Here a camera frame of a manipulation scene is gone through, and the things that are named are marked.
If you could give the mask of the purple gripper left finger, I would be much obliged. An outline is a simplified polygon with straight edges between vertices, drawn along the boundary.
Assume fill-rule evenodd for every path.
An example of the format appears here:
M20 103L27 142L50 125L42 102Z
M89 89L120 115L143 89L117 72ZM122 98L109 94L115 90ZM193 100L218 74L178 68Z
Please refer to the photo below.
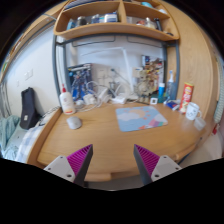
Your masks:
M44 170L78 186L83 186L92 156L93 145L90 144L69 156L58 156Z

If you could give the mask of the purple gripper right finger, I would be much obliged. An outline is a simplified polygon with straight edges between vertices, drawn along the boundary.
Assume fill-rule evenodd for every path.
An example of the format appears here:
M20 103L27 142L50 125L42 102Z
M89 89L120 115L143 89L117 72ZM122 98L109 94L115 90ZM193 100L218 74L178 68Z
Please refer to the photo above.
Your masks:
M134 145L134 157L144 185L181 170L169 156L158 156L139 145Z

